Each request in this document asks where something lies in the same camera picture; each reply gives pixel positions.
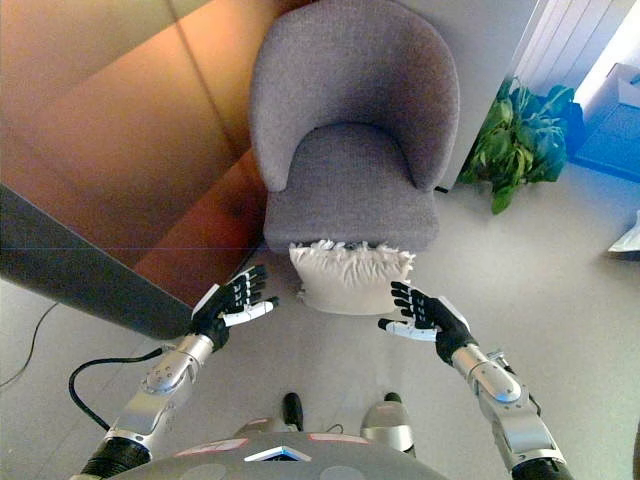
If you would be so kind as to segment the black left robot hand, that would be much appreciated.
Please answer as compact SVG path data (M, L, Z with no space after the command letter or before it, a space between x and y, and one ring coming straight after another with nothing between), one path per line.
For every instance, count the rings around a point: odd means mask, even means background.
M266 278L266 267L255 265L224 285L214 284L194 307L187 333L203 335L212 341L214 351L221 349L231 327L255 320L278 306L276 296L261 300Z

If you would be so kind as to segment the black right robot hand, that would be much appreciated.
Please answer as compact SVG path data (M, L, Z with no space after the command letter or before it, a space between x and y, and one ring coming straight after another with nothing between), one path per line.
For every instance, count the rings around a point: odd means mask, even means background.
M378 327L385 332L415 341L433 341L446 364L453 365L453 354L468 345L478 345L469 325L444 297L431 297L408 283L392 281L394 304L406 320L381 318Z

